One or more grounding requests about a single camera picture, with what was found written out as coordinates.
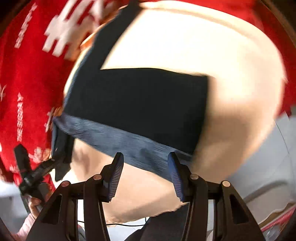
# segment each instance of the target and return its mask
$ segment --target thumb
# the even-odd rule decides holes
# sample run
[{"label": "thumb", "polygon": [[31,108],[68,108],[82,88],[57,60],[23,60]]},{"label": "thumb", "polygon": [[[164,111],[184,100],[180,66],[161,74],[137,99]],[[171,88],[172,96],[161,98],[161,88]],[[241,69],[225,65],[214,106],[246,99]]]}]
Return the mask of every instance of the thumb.
[{"label": "thumb", "polygon": [[38,206],[41,203],[41,200],[38,198],[32,197],[31,200],[28,203],[29,209],[31,211],[31,214],[36,219],[39,215],[39,211],[36,206]]}]

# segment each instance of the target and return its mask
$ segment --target metal screw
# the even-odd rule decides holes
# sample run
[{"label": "metal screw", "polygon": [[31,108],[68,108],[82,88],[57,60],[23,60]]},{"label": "metal screw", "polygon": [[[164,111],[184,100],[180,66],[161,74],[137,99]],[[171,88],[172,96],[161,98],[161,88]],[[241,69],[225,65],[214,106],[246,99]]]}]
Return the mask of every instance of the metal screw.
[{"label": "metal screw", "polygon": [[223,181],[223,182],[222,182],[222,185],[223,185],[224,187],[230,187],[230,182],[229,182],[229,181]]},{"label": "metal screw", "polygon": [[102,176],[100,174],[94,175],[94,180],[100,180]]},{"label": "metal screw", "polygon": [[190,178],[191,178],[192,180],[196,180],[196,179],[198,179],[198,175],[196,175],[196,174],[191,174],[191,175],[190,175]]},{"label": "metal screw", "polygon": [[68,182],[68,181],[63,181],[62,182],[62,187],[66,187],[66,186],[68,186],[70,184],[70,182]]}]

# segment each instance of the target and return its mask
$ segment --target pink sleeve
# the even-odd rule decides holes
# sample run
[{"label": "pink sleeve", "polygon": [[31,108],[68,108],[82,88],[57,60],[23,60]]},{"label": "pink sleeve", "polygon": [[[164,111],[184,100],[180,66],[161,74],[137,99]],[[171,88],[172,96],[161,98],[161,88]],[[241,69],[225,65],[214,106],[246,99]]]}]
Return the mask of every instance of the pink sleeve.
[{"label": "pink sleeve", "polygon": [[25,219],[24,224],[20,228],[19,232],[17,234],[12,235],[15,238],[15,240],[25,241],[34,222],[35,222],[35,218],[30,213],[28,217]]}]

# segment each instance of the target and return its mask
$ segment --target black cable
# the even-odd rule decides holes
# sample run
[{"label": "black cable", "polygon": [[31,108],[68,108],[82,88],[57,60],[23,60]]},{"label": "black cable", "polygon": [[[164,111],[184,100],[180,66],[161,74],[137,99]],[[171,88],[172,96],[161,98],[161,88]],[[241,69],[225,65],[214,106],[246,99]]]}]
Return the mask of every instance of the black cable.
[{"label": "black cable", "polygon": [[126,225],[126,224],[120,224],[120,223],[110,223],[110,224],[106,224],[107,226],[110,226],[110,225],[121,225],[121,226],[126,226],[126,227],[140,227],[140,226],[144,226],[145,224],[142,224],[142,225]]}]

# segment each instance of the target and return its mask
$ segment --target blue gripper pad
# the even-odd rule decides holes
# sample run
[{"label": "blue gripper pad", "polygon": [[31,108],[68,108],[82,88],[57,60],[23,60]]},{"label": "blue gripper pad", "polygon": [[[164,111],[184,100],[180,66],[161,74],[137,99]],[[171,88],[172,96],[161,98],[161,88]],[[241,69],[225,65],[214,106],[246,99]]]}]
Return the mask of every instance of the blue gripper pad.
[{"label": "blue gripper pad", "polygon": [[168,169],[177,197],[182,202],[188,202],[188,178],[191,174],[189,168],[179,162],[175,152],[171,152],[168,155]]},{"label": "blue gripper pad", "polygon": [[121,152],[117,152],[109,169],[109,171],[111,172],[110,180],[108,182],[110,200],[115,196],[119,179],[122,173],[123,164],[123,154]]}]

